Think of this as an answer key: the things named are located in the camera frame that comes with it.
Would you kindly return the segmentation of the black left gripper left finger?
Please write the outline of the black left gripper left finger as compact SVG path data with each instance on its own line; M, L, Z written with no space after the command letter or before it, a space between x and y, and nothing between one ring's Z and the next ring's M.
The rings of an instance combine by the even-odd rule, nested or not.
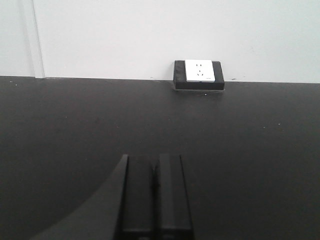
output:
M152 240L154 168L147 156L124 154L81 206L34 240Z

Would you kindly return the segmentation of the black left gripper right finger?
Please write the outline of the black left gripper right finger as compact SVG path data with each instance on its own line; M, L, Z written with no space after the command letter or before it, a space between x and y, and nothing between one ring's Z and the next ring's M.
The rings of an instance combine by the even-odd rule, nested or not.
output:
M163 153L155 167L155 229L158 240L193 240L185 176L180 155Z

